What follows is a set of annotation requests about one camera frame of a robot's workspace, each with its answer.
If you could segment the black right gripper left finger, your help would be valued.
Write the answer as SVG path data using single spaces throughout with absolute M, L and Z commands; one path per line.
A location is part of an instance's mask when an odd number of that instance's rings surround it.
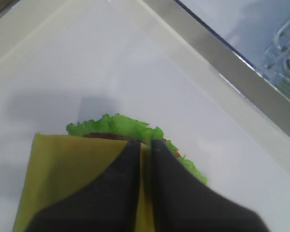
M 40 210 L 28 232 L 132 232 L 140 187 L 138 140 L 129 140 L 115 160 L 76 193 Z

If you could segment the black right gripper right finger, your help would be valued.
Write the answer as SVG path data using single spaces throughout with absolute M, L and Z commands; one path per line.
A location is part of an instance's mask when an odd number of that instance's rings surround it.
M 194 177 L 162 140 L 151 142 L 151 190 L 158 232 L 267 232 L 255 212 Z

